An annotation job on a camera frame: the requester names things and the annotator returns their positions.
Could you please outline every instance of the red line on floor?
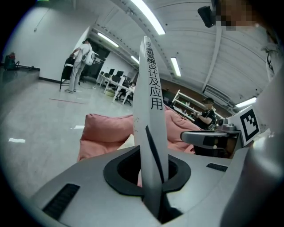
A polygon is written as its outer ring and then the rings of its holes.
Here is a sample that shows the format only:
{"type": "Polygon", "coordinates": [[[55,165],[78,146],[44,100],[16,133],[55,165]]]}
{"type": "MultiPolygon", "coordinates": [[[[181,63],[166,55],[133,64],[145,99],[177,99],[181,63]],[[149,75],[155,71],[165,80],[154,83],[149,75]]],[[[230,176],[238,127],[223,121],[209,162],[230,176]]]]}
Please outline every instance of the red line on floor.
{"type": "MultiPolygon", "coordinates": [[[[60,100],[60,99],[54,99],[54,98],[50,98],[50,100],[62,101],[62,102],[71,102],[71,101],[60,100]]],[[[84,104],[84,105],[85,105],[85,103],[81,103],[81,102],[72,102],[72,103],[78,103],[78,104],[84,104]]]]}

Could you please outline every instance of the shelving unit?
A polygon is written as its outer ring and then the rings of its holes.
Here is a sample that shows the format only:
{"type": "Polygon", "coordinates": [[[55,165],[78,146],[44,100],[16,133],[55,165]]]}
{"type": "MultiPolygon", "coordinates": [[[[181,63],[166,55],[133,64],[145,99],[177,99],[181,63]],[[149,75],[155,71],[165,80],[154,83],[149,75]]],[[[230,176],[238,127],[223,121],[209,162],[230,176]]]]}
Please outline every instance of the shelving unit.
{"type": "MultiPolygon", "coordinates": [[[[192,117],[190,117],[187,112],[184,113],[180,108],[178,108],[178,107],[176,106],[176,104],[178,104],[179,106],[185,108],[186,110],[189,110],[190,112],[194,112],[194,113],[200,112],[200,111],[194,109],[194,107],[191,107],[190,104],[193,104],[193,105],[195,105],[195,106],[198,106],[198,107],[201,108],[202,110],[205,110],[205,109],[206,109],[205,106],[204,106],[201,102],[198,102],[198,101],[196,101],[195,99],[193,99],[193,98],[191,98],[191,97],[189,97],[189,96],[187,96],[187,95],[181,93],[180,90],[178,90],[176,96],[174,97],[173,103],[174,103],[174,110],[175,110],[178,114],[180,114],[181,116],[187,117],[187,118],[190,119],[191,121],[194,121],[194,119],[193,119],[192,117]],[[181,99],[186,100],[187,103],[185,104],[185,103],[181,102],[181,99]]],[[[219,115],[219,114],[216,113],[216,112],[215,112],[215,115],[216,115],[216,117],[217,117],[217,120],[223,118],[221,115],[219,115]]]]}

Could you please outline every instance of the pink sofa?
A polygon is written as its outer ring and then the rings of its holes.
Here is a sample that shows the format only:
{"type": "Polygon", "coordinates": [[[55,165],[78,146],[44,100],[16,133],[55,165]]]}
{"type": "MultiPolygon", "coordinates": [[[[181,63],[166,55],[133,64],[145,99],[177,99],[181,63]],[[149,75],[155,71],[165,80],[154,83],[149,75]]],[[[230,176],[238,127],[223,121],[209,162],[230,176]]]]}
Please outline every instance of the pink sofa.
{"type": "MultiPolygon", "coordinates": [[[[193,145],[180,139],[181,132],[199,131],[198,126],[181,118],[170,108],[165,108],[168,148],[194,153],[193,145]]],[[[88,114],[80,139],[78,161],[116,151],[133,134],[133,116],[105,117],[88,114]]]]}

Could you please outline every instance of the white pillow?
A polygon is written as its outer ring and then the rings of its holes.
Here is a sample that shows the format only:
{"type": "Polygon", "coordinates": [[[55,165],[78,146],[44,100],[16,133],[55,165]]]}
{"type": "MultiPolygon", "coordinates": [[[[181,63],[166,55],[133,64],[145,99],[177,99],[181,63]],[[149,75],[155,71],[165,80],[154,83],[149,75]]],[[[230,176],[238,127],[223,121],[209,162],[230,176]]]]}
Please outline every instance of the white pillow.
{"type": "Polygon", "coordinates": [[[124,142],[124,144],[122,144],[118,150],[120,149],[124,149],[124,148],[128,148],[128,147],[133,147],[134,144],[134,136],[132,134],[130,134],[130,136],[128,137],[128,139],[124,142]]]}

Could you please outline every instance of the person in black shirt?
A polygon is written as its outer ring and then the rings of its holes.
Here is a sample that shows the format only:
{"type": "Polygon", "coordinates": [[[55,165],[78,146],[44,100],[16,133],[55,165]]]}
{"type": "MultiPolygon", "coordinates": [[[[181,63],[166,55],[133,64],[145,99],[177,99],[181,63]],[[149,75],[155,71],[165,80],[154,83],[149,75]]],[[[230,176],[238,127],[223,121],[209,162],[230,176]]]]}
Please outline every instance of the person in black shirt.
{"type": "Polygon", "coordinates": [[[202,114],[194,114],[196,118],[194,124],[204,130],[213,130],[216,122],[216,115],[213,110],[214,100],[212,98],[206,98],[202,103],[205,105],[207,110],[202,112],[202,114]]]}

